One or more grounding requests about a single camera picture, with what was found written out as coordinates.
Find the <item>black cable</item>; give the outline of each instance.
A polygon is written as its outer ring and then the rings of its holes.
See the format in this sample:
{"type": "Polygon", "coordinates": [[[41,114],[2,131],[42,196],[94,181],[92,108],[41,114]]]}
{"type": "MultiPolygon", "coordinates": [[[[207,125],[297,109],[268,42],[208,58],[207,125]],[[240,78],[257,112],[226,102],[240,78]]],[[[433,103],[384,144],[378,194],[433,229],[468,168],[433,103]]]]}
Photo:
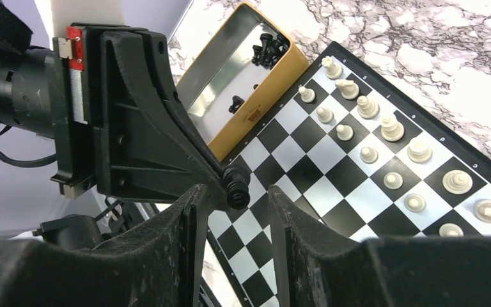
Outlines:
{"type": "Polygon", "coordinates": [[[121,200],[116,200],[113,203],[109,203],[108,197],[104,199],[104,203],[107,207],[95,217],[95,222],[98,222],[100,219],[106,216],[106,214],[110,213],[110,211],[113,211],[118,205],[123,205],[123,202],[121,200]]]}
{"type": "MultiPolygon", "coordinates": [[[[12,126],[5,126],[3,130],[0,131],[0,136],[7,133],[12,126]]],[[[20,161],[7,157],[4,153],[0,152],[0,160],[4,163],[7,163],[12,166],[16,166],[18,168],[40,168],[42,166],[50,165],[53,162],[56,162],[57,156],[56,154],[49,155],[48,157],[44,157],[37,160],[31,161],[20,161]]]]}

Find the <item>black square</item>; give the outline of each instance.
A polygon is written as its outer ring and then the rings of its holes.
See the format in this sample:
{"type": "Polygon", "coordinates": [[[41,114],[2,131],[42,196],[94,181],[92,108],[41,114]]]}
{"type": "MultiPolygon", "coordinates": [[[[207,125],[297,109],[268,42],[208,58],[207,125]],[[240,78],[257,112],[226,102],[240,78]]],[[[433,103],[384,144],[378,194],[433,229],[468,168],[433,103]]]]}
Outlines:
{"type": "Polygon", "coordinates": [[[396,119],[403,125],[403,136],[400,140],[396,142],[389,142],[383,138],[381,135],[381,126],[377,127],[372,133],[375,135],[383,144],[385,144],[392,152],[397,154],[409,144],[412,138],[417,137],[421,133],[419,126],[415,125],[414,122],[405,117],[400,111],[395,111],[396,119]]]}
{"type": "Polygon", "coordinates": [[[287,177],[289,177],[298,191],[304,194],[304,192],[306,192],[315,182],[323,177],[323,173],[317,168],[315,163],[305,155],[287,172],[287,177]]]}
{"type": "Polygon", "coordinates": [[[291,137],[306,153],[325,135],[325,131],[309,116],[291,133],[291,137]]]}
{"type": "Polygon", "coordinates": [[[272,259],[272,243],[264,232],[259,233],[246,247],[258,267],[272,259]]]}
{"type": "Polygon", "coordinates": [[[329,96],[329,94],[313,79],[304,86],[315,92],[315,99],[310,103],[306,103],[302,100],[300,94],[296,94],[294,99],[306,111],[307,114],[311,114],[311,112],[315,111],[317,106],[323,102],[329,96]]]}
{"type": "Polygon", "coordinates": [[[413,237],[421,231],[395,204],[390,205],[372,219],[368,226],[379,237],[394,235],[413,237]]]}
{"type": "Polygon", "coordinates": [[[241,166],[243,168],[245,168],[247,170],[248,173],[251,174],[251,168],[249,168],[249,166],[247,165],[246,161],[244,160],[244,158],[242,158],[241,155],[239,155],[238,157],[236,157],[232,162],[231,162],[231,165],[238,165],[238,166],[241,166]]]}
{"type": "Polygon", "coordinates": [[[274,294],[268,283],[262,276],[261,271],[255,272],[243,284],[244,290],[251,300],[253,307],[259,307],[268,301],[274,294]]]}
{"type": "Polygon", "coordinates": [[[219,245],[221,245],[221,249],[225,252],[227,259],[232,258],[232,256],[236,255],[236,253],[244,248],[244,243],[242,243],[242,239],[240,239],[233,226],[230,226],[229,229],[225,230],[225,232],[217,238],[217,241],[219,242],[219,245]]]}
{"type": "Polygon", "coordinates": [[[348,155],[328,171],[325,176],[343,197],[349,195],[368,178],[348,155]]]}
{"type": "Polygon", "coordinates": [[[272,120],[258,135],[262,145],[272,153],[289,134],[277,120],[272,120]]]}
{"type": "Polygon", "coordinates": [[[323,221],[332,230],[346,237],[350,237],[366,224],[346,200],[328,211],[323,216],[323,221]]]}
{"type": "Polygon", "coordinates": [[[407,193],[407,191],[411,190],[412,187],[421,181],[421,179],[415,175],[415,173],[409,169],[398,157],[393,157],[391,160],[389,160],[389,162],[385,163],[385,165],[370,176],[370,178],[375,182],[375,184],[377,184],[381,191],[387,194],[392,201],[396,201],[398,198],[402,197],[405,193],[407,193]],[[390,172],[395,172],[401,175],[403,184],[399,189],[391,190],[386,187],[385,183],[383,183],[385,175],[390,172]]]}
{"type": "Polygon", "coordinates": [[[263,187],[268,190],[270,184],[275,184],[285,172],[273,156],[268,156],[254,172],[263,187]]]}
{"type": "Polygon", "coordinates": [[[371,92],[371,88],[367,86],[366,83],[364,83],[364,81],[355,74],[350,74],[349,76],[347,76],[346,79],[355,81],[361,91],[360,94],[356,96],[356,98],[353,100],[347,100],[343,98],[343,96],[341,96],[341,92],[339,91],[339,89],[336,88],[331,93],[331,96],[334,97],[334,99],[336,99],[347,111],[351,111],[357,106],[357,98],[369,94],[371,92]]]}
{"type": "Polygon", "coordinates": [[[315,212],[315,209],[309,204],[309,201],[303,196],[300,196],[300,198],[295,201],[295,206],[302,209],[302,211],[309,214],[317,221],[321,218],[317,212],[315,212]]]}
{"type": "Polygon", "coordinates": [[[454,210],[449,211],[433,224],[426,227],[426,229],[423,230],[423,234],[425,234],[427,237],[439,237],[439,228],[446,223],[452,223],[462,228],[465,236],[481,237],[481,234],[454,210]]]}
{"type": "Polygon", "coordinates": [[[329,136],[348,154],[353,148],[355,148],[363,139],[370,134],[370,132],[351,114],[344,117],[338,125],[348,125],[353,128],[353,138],[349,141],[342,141],[338,139],[338,132],[336,127],[332,128],[329,132],[329,136]]]}
{"type": "Polygon", "coordinates": [[[259,200],[251,206],[250,210],[263,229],[268,226],[268,224],[270,224],[270,220],[268,219],[268,193],[265,193],[259,198],[259,200]]]}
{"type": "Polygon", "coordinates": [[[230,221],[234,223],[244,212],[247,211],[247,207],[241,210],[234,210],[231,209],[230,211],[227,211],[227,216],[229,217],[230,221]]]}
{"type": "Polygon", "coordinates": [[[447,162],[430,174],[430,176],[426,177],[425,182],[453,208],[487,184],[483,179],[477,176],[475,172],[471,171],[466,165],[455,157],[450,158],[447,162]],[[473,185],[467,193],[455,195],[447,192],[445,187],[443,187],[443,176],[445,176],[445,174],[449,171],[455,169],[465,171],[471,176],[473,185]]]}

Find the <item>marble surface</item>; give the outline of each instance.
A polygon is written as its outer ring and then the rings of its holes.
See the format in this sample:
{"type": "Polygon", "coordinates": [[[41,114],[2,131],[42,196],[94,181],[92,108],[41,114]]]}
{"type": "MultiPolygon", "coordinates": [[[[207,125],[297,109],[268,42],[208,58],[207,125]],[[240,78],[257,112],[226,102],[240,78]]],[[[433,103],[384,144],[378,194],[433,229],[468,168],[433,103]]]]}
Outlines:
{"type": "MultiPolygon", "coordinates": [[[[169,43],[176,81],[239,2],[194,0],[169,43]]],[[[340,43],[491,158],[491,0],[250,3],[310,61],[340,43]]]]}

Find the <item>chessboard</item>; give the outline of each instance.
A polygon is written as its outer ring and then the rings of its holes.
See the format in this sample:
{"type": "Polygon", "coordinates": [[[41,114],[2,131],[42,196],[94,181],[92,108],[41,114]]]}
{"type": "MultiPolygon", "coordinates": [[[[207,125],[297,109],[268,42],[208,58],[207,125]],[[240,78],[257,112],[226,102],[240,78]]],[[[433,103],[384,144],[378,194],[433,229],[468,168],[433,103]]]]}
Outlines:
{"type": "Polygon", "coordinates": [[[358,242],[491,236],[491,160],[337,43],[224,162],[251,172],[251,203],[211,213],[208,241],[244,306],[278,306],[272,184],[358,242]]]}

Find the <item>white chess piece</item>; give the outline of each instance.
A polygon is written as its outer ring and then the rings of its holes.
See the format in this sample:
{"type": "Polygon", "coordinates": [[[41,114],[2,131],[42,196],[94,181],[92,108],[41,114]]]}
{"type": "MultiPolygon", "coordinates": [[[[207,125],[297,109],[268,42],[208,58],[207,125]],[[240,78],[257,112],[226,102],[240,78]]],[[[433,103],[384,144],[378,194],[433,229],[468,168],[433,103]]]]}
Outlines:
{"type": "Polygon", "coordinates": [[[491,223],[491,200],[475,203],[475,216],[485,223],[491,223]]]}
{"type": "Polygon", "coordinates": [[[361,90],[353,80],[336,80],[336,88],[340,90],[341,96],[347,100],[357,98],[361,90]]]}
{"type": "Polygon", "coordinates": [[[464,232],[457,224],[447,223],[441,225],[439,235],[441,237],[461,237],[464,235],[464,232]]]}
{"type": "Polygon", "coordinates": [[[473,180],[468,173],[455,169],[443,176],[442,183],[449,193],[460,195],[467,193],[471,189],[473,180]]]}
{"type": "Polygon", "coordinates": [[[355,132],[353,131],[353,128],[351,128],[348,125],[336,126],[336,135],[338,136],[338,139],[342,141],[349,141],[350,139],[353,138],[354,134],[355,132]]]}
{"type": "Polygon", "coordinates": [[[397,190],[403,185],[403,178],[397,172],[390,172],[383,178],[383,183],[391,190],[397,190]]]}
{"type": "Polygon", "coordinates": [[[321,60],[321,64],[326,68],[326,74],[330,80],[336,80],[343,72],[341,65],[335,63],[330,56],[324,57],[323,60],[321,60]]]}
{"type": "Polygon", "coordinates": [[[302,101],[309,104],[315,99],[315,92],[311,88],[306,88],[305,86],[301,86],[298,88],[298,93],[302,98],[302,101]]]}
{"type": "Polygon", "coordinates": [[[317,117],[321,123],[330,123],[334,119],[334,113],[324,107],[318,107],[317,117]]]}
{"type": "Polygon", "coordinates": [[[357,104],[359,105],[357,108],[359,115],[364,119],[369,120],[379,113],[379,104],[366,96],[359,96],[357,104]]]}
{"type": "Polygon", "coordinates": [[[403,137],[403,125],[394,114],[383,114],[380,119],[381,136],[389,142],[399,141],[403,137]]]}
{"type": "Polygon", "coordinates": [[[432,158],[432,148],[421,138],[412,138],[407,148],[407,156],[415,163],[424,163],[432,158]]]}
{"type": "Polygon", "coordinates": [[[411,212],[421,212],[426,207],[426,200],[421,195],[411,193],[405,197],[403,204],[411,212]]]}
{"type": "Polygon", "coordinates": [[[375,150],[375,148],[373,147],[364,147],[361,149],[361,160],[364,161],[364,163],[375,163],[378,157],[379,154],[377,153],[377,150],[375,150]]]}

